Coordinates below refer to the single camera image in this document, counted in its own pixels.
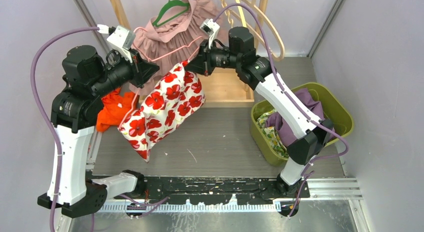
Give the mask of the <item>pink hanger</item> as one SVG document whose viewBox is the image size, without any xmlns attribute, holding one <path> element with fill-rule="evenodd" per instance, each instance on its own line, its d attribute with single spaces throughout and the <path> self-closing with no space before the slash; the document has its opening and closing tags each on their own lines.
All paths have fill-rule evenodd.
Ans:
<svg viewBox="0 0 424 232">
<path fill-rule="evenodd" d="M 147 97 L 158 81 L 177 63 L 192 59 L 199 44 L 206 34 L 199 28 L 189 26 L 178 29 L 176 26 L 137 27 L 133 31 L 135 39 L 132 48 L 136 49 L 143 59 L 157 64 L 160 69 L 144 85 L 136 88 L 129 84 L 129 90 L 138 95 L 138 99 Z"/>
</svg>

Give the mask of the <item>pink dress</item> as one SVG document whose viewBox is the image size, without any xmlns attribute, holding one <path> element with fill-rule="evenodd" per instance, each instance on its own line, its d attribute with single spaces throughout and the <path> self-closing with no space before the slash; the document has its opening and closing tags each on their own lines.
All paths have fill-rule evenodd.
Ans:
<svg viewBox="0 0 424 232">
<path fill-rule="evenodd" d="M 141 97 L 147 96 L 156 83 L 179 62 L 193 58 L 199 44 L 207 39 L 200 26 L 206 19 L 213 19 L 219 9 L 212 0 L 183 0 L 189 3 L 188 11 L 174 7 L 167 11 L 159 26 L 154 26 L 155 18 L 147 25 L 134 30 L 132 47 L 143 59 L 159 66 L 157 71 L 141 89 L 130 84 L 129 89 Z"/>
</svg>

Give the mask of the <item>red floral garment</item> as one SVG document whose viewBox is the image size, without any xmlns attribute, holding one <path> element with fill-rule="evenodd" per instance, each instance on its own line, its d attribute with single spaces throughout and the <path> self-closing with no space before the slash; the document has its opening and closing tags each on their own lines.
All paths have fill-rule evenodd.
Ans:
<svg viewBox="0 0 424 232">
<path fill-rule="evenodd" d="M 149 162 L 154 145 L 199 110 L 206 97 L 199 77 L 177 63 L 155 85 L 139 108 L 128 112 L 118 130 L 132 148 Z"/>
</svg>

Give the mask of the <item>green hanger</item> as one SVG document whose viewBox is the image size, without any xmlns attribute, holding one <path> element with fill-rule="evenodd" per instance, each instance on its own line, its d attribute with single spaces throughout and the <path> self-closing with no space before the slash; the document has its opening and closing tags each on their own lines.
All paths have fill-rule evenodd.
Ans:
<svg viewBox="0 0 424 232">
<path fill-rule="evenodd" d="M 159 10 L 157 17 L 152 21 L 154 27 L 162 26 L 190 9 L 190 3 L 187 0 L 167 0 Z"/>
</svg>

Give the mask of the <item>lemon print skirt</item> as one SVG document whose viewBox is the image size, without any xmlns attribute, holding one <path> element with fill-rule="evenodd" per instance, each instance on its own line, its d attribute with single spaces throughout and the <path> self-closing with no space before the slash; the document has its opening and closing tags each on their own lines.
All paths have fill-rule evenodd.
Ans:
<svg viewBox="0 0 424 232">
<path fill-rule="evenodd" d="M 256 119 L 256 124 L 272 150 L 276 154 L 288 158 L 287 146 L 296 138 L 285 119 L 275 109 L 272 109 L 261 114 Z"/>
</svg>

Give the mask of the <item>purple skirt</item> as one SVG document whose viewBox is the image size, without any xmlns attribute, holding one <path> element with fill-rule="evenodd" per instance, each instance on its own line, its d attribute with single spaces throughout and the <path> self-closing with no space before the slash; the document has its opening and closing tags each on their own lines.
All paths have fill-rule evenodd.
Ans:
<svg viewBox="0 0 424 232">
<path fill-rule="evenodd" d="M 319 116 L 321 120 L 325 119 L 322 103 L 314 100 L 307 88 L 301 88 L 294 94 L 311 112 Z M 297 139 L 285 119 L 275 109 L 264 113 L 262 118 L 260 127 L 267 137 L 269 138 L 269 134 L 273 140 L 279 139 L 278 143 L 272 142 L 273 146 L 287 147 Z"/>
</svg>

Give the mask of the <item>green plastic basket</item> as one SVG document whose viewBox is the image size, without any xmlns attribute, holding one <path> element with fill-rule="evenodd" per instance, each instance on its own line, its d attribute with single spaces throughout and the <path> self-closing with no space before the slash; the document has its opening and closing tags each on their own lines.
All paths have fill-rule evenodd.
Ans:
<svg viewBox="0 0 424 232">
<path fill-rule="evenodd" d="M 293 92 L 301 88 L 307 88 L 312 98 L 322 103 L 325 119 L 330 119 L 333 123 L 333 129 L 337 134 L 346 137 L 354 128 L 354 120 L 342 104 L 334 97 L 334 95 L 323 85 L 309 82 L 292 89 Z M 250 113 L 251 126 L 250 134 L 256 142 L 264 158 L 272 166 L 280 166 L 286 163 L 288 158 L 284 158 L 276 154 L 267 144 L 265 136 L 256 124 L 256 119 L 263 113 L 274 109 L 274 107 L 266 100 L 256 103 Z"/>
</svg>

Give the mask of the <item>yellow hanger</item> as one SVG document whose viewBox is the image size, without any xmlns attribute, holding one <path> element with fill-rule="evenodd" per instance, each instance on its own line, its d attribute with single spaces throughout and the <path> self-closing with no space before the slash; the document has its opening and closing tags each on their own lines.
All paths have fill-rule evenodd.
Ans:
<svg viewBox="0 0 424 232">
<path fill-rule="evenodd" d="M 235 3 L 238 3 L 238 4 L 241 3 L 241 0 L 234 0 L 234 1 L 235 1 Z M 226 7 L 228 5 L 226 0 L 220 0 L 220 2 L 221 2 L 222 7 Z M 241 26 L 244 26 L 244 27 L 247 26 L 247 21 L 245 19 L 243 7 L 240 7 L 240 6 L 235 7 L 234 6 L 233 9 L 228 9 L 224 13 L 227 16 L 227 21 L 228 21 L 230 27 L 235 26 L 235 19 L 237 19 L 239 21 Z"/>
</svg>

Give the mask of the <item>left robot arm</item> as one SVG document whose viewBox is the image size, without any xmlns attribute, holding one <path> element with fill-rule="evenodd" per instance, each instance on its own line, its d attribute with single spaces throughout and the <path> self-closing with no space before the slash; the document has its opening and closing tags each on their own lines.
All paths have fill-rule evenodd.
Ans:
<svg viewBox="0 0 424 232">
<path fill-rule="evenodd" d="M 91 45 L 72 48 L 62 61 L 65 88 L 53 100 L 50 124 L 59 143 L 54 165 L 61 175 L 52 176 L 49 190 L 37 203 L 47 209 L 60 208 L 63 215 L 78 218 L 96 213 L 106 200 L 129 194 L 141 198 L 146 192 L 144 175 L 124 170 L 103 179 L 86 177 L 89 145 L 95 131 L 102 98 L 127 82 L 142 85 L 159 66 L 141 58 L 134 49 L 129 59 L 112 50 L 114 63 L 105 63 Z"/>
</svg>

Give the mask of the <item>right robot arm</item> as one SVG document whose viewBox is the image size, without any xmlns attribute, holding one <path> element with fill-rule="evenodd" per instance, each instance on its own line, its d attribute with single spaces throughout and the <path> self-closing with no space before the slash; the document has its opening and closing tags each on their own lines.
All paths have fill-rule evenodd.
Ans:
<svg viewBox="0 0 424 232">
<path fill-rule="evenodd" d="M 256 54 L 253 35 L 246 27 L 229 30 L 228 46 L 216 38 L 219 26 L 203 24 L 200 29 L 208 38 L 200 44 L 197 56 L 185 70 L 210 76 L 217 67 L 234 69 L 240 81 L 264 97 L 293 132 L 295 140 L 287 147 L 288 161 L 275 184 L 281 196 L 291 197 L 300 189 L 302 172 L 308 162 L 330 140 L 332 121 L 315 115 L 283 85 L 273 64 Z"/>
</svg>

